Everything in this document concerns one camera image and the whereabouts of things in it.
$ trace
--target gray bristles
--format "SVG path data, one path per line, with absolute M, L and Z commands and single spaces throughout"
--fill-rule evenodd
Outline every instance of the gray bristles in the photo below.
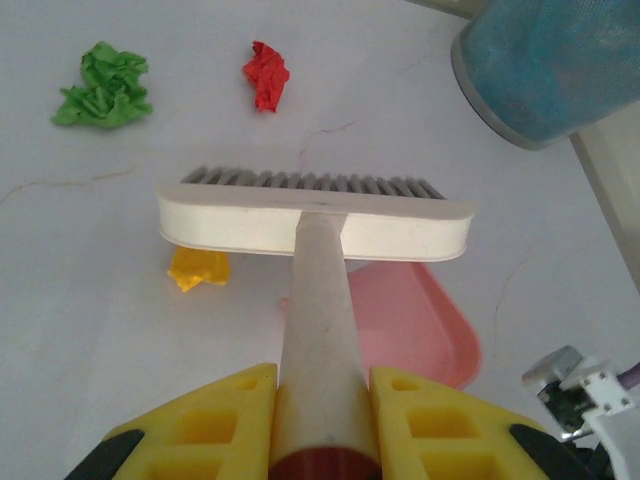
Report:
M 390 180 L 371 176 L 358 177 L 343 175 L 332 177 L 323 175 L 316 177 L 310 173 L 287 174 L 269 171 L 256 174 L 242 168 L 216 167 L 208 169 L 199 167 L 187 175 L 182 183 L 200 183 L 208 185 L 232 185 L 239 187 L 293 188 L 300 190 L 321 190 L 332 192 L 365 193 L 371 195 L 387 195 L 395 197 L 432 198 L 442 200 L 444 197 L 425 180 L 411 177 L 394 177 Z

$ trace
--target green crumpled paper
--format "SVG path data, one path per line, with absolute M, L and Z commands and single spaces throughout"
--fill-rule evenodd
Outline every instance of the green crumpled paper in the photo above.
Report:
M 149 115 L 152 107 L 144 101 L 147 89 L 138 82 L 148 70 L 144 57 L 98 42 L 82 57 L 80 72 L 86 87 L 61 88 L 67 99 L 51 120 L 58 125 L 115 128 Z

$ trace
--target cleaning brush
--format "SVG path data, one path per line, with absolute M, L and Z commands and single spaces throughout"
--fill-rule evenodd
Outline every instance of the cleaning brush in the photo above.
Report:
M 161 233 L 175 244 L 294 255 L 269 478 L 375 478 L 377 436 L 344 259 L 457 257 L 473 207 L 413 178 L 224 167 L 198 168 L 158 198 Z

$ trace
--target blue container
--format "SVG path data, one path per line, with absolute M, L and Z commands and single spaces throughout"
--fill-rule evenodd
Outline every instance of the blue container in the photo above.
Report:
M 451 58 L 489 126 L 542 148 L 640 99 L 640 0 L 489 0 Z

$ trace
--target white handle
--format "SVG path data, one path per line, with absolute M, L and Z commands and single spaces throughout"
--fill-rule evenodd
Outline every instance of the white handle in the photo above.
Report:
M 271 464 L 317 447 L 378 461 L 340 232 L 345 216 L 303 213 L 276 400 Z

